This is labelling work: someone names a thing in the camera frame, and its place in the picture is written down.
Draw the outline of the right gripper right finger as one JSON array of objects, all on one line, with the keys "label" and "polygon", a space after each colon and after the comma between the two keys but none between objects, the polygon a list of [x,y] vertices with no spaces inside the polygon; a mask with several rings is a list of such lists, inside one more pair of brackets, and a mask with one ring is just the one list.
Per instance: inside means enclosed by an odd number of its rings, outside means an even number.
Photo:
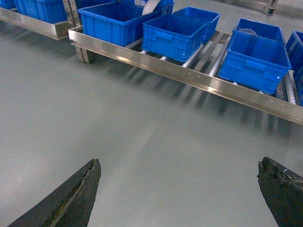
[{"label": "right gripper right finger", "polygon": [[276,223],[280,227],[303,225],[303,178],[264,157],[258,163],[258,184]]}]

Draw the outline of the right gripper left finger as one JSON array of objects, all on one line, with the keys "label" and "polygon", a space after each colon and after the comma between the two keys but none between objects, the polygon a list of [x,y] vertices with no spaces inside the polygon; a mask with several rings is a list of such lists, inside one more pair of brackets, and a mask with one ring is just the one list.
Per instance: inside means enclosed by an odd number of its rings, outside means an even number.
[{"label": "right gripper left finger", "polygon": [[92,159],[10,227],[86,227],[97,195],[101,165]]}]

